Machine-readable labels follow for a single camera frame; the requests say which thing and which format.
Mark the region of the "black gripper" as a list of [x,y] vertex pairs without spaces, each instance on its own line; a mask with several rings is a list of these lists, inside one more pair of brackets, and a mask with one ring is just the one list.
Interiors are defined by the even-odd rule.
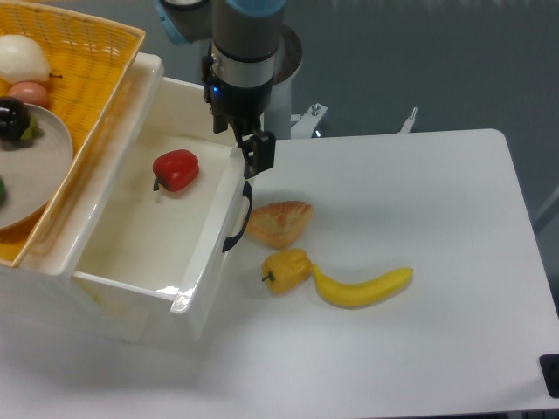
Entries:
[[245,160],[244,178],[250,179],[274,166],[276,137],[261,130],[261,115],[269,103],[272,82],[262,86],[239,87],[218,77],[211,55],[202,58],[204,101],[210,105],[213,132],[220,134],[231,126]]

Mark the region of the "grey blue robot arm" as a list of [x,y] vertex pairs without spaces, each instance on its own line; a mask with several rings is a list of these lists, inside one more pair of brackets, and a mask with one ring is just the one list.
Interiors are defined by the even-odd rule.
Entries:
[[273,167],[275,136],[261,116],[273,89],[285,4],[282,1],[157,1],[174,44],[208,38],[201,60],[204,101],[213,130],[231,129],[245,159],[245,178]]

